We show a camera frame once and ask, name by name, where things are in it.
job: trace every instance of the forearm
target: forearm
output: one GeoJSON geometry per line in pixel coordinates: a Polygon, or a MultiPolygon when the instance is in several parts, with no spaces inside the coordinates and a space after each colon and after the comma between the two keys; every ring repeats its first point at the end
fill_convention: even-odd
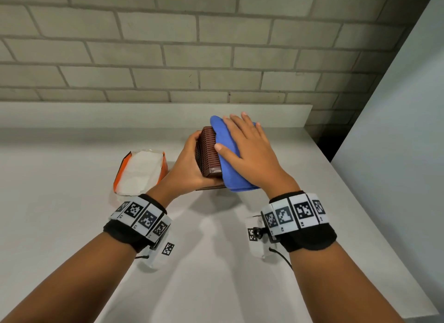
{"type": "Polygon", "coordinates": [[[291,252],[290,259],[314,323],[403,322],[337,242],[291,252]]]}
{"type": "Polygon", "coordinates": [[[93,322],[134,261],[135,250],[101,233],[47,277],[2,323],[93,322]]]}

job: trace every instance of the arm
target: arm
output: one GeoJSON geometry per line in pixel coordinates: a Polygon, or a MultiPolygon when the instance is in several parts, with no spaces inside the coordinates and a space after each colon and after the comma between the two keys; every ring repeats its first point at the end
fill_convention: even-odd
{"type": "MultiPolygon", "coordinates": [[[[300,191],[280,167],[261,125],[254,126],[245,113],[241,117],[224,117],[240,157],[221,144],[215,145],[216,151],[270,199],[300,191]]],[[[296,250],[290,259],[314,323],[403,322],[337,242],[320,251],[296,250]]]]}
{"type": "MultiPolygon", "coordinates": [[[[194,158],[192,134],[173,169],[147,194],[165,208],[176,197],[220,183],[204,178],[194,158]]],[[[101,233],[47,277],[1,323],[94,322],[131,266],[132,246],[101,233]]]]}

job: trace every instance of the person's left hand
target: person's left hand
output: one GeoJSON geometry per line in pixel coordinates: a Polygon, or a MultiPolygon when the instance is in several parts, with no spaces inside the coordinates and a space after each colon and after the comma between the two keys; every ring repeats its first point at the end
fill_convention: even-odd
{"type": "Polygon", "coordinates": [[[195,151],[200,133],[201,131],[196,131],[188,137],[171,171],[159,184],[147,192],[164,207],[181,195],[223,183],[222,179],[203,177],[197,166],[195,151]]]}

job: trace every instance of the person's left arm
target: person's left arm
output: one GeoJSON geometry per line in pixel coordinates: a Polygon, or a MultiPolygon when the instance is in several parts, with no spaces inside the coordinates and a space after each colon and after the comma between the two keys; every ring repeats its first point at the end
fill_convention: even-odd
{"type": "MultiPolygon", "coordinates": [[[[194,158],[200,131],[185,143],[173,169],[147,195],[166,208],[176,197],[221,183],[204,178],[194,158]]],[[[136,251],[103,232],[49,275],[1,323],[94,322],[131,266],[136,251]]]]}

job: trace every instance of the blue cloth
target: blue cloth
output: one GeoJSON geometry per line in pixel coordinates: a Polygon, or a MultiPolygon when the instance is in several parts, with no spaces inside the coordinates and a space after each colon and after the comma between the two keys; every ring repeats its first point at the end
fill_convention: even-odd
{"type": "MultiPolygon", "coordinates": [[[[223,119],[218,116],[212,116],[210,118],[210,124],[216,132],[216,143],[225,145],[239,156],[239,149],[237,148],[236,142],[231,137],[223,119]]],[[[258,189],[256,185],[251,184],[248,180],[238,174],[236,170],[220,155],[219,160],[221,162],[223,182],[225,183],[225,186],[230,189],[230,191],[242,192],[258,189]]]]}

